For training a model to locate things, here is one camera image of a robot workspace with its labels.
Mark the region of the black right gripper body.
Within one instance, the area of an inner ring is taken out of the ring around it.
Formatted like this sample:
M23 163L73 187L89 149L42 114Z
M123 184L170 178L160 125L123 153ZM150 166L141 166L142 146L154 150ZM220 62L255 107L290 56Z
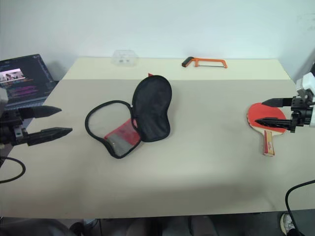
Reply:
M302 98L295 96L291 103L291 125L290 132L294 133L296 127L308 125L315 127L315 99Z

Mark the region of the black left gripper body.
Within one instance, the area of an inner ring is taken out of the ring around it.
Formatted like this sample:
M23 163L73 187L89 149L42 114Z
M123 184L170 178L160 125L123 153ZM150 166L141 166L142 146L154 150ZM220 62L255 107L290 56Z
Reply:
M0 118L0 143L12 146L27 143L28 134L23 127L26 109L6 110Z

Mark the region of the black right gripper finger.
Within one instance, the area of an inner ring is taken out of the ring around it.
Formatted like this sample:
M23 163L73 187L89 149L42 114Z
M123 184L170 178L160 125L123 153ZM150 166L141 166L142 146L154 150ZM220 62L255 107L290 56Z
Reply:
M256 123L272 127L272 128L284 128L291 129L291 120L289 119L278 119L278 118L260 118L255 120Z
M272 98L262 102L263 105L269 107L290 107L292 104L292 98Z

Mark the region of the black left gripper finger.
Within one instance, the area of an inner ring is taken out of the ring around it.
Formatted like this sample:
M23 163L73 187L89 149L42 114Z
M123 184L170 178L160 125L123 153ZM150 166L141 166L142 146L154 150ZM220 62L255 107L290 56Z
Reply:
M54 127L28 134L26 143L28 146L38 145L62 138L69 134L72 128Z
M22 118L43 118L61 112L62 110L53 106L37 106L28 108L19 108Z

